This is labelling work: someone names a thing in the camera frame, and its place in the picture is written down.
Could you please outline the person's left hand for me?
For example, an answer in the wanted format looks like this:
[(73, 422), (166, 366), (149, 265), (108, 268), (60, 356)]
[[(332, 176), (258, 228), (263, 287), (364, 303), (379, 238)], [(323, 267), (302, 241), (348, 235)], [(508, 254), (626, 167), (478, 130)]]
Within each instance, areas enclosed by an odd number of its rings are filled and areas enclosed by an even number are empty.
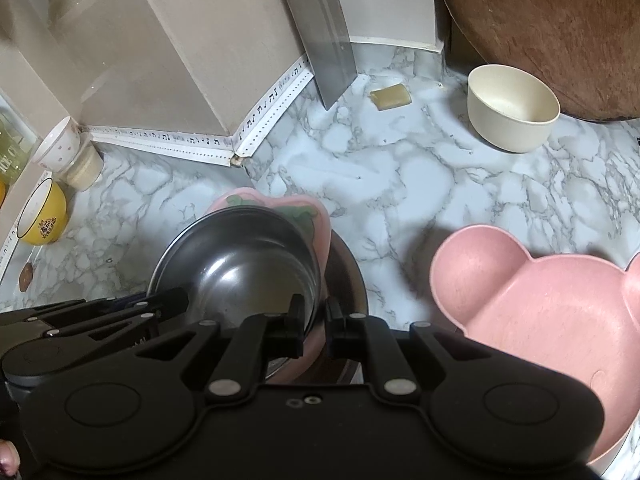
[(20, 468), (20, 456), (10, 441), (0, 441), (0, 474), (2, 477), (14, 477)]

